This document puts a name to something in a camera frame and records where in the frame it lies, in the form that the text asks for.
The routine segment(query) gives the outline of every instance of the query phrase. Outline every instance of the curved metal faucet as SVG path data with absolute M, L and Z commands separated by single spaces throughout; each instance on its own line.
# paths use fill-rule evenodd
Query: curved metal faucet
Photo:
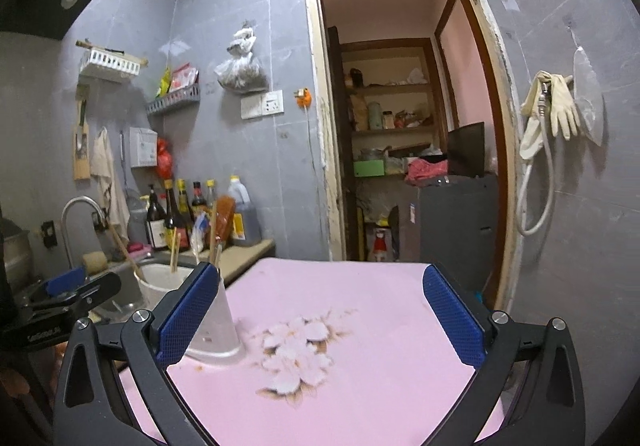
M 69 249 L 69 234 L 66 230 L 66 215 L 69 211 L 69 208 L 74 204 L 78 204 L 79 202 L 84 202 L 89 204 L 94 210 L 98 212 L 98 217 L 100 219 L 100 223 L 106 228 L 108 226 L 107 219 L 104 216 L 104 212 L 98 203 L 94 201 L 91 197 L 87 197 L 86 195 L 82 195 L 80 197 L 72 198 L 68 203 L 65 204 L 65 207 L 62 208 L 62 241 L 65 243 L 65 252 L 66 259 L 69 261 L 69 269 L 73 269 L 74 264 L 71 259 L 71 250 Z

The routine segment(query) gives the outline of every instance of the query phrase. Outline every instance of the metal screw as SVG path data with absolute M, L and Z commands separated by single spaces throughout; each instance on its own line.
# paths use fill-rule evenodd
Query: metal screw
M 507 314 L 502 311 L 496 311 L 491 314 L 491 319 L 498 325 L 504 325 L 505 323 L 507 323 L 507 321 L 509 321 L 509 317 L 507 316 Z
M 133 313 L 133 321 L 135 321 L 136 323 L 142 323 L 143 321 L 148 320 L 149 318 L 149 311 L 146 309 L 140 309 L 139 311 L 135 311 Z
M 557 331 L 563 331 L 566 328 L 566 323 L 564 323 L 564 320 L 560 318 L 553 318 L 553 320 L 551 320 L 551 324 Z
M 79 331 L 81 331 L 82 329 L 85 329 L 89 326 L 89 323 L 91 323 L 91 321 L 89 320 L 89 318 L 80 318 L 77 322 L 76 322 L 76 329 L 78 329 Z

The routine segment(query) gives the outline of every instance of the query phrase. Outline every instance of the pink tablecloth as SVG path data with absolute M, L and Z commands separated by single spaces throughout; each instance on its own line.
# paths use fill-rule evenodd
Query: pink tablecloth
M 222 446 L 420 445 L 474 372 L 424 299 L 424 267 L 263 259 L 227 291 L 247 357 L 184 358 L 169 374 Z M 161 439 L 121 377 L 143 430 Z M 498 402 L 480 437 L 502 418 Z

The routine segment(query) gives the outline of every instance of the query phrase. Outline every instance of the plastic jug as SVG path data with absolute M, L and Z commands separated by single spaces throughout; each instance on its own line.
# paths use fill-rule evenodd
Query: plastic jug
M 231 176 L 227 194 L 236 201 L 231 241 L 235 246 L 254 246 L 262 240 L 258 213 L 237 175 Z

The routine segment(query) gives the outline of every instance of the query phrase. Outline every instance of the brown door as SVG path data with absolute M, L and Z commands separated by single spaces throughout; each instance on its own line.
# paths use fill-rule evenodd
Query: brown door
M 327 29 L 326 45 L 329 59 L 329 76 L 334 96 L 335 129 L 340 159 L 340 182 L 342 184 L 342 209 L 344 211 L 344 233 L 347 260 L 358 259 L 358 214 L 356 210 L 356 179 L 353 173 L 353 149 L 351 147 L 351 122 L 349 120 L 349 95 L 344 85 L 342 52 L 338 29 Z

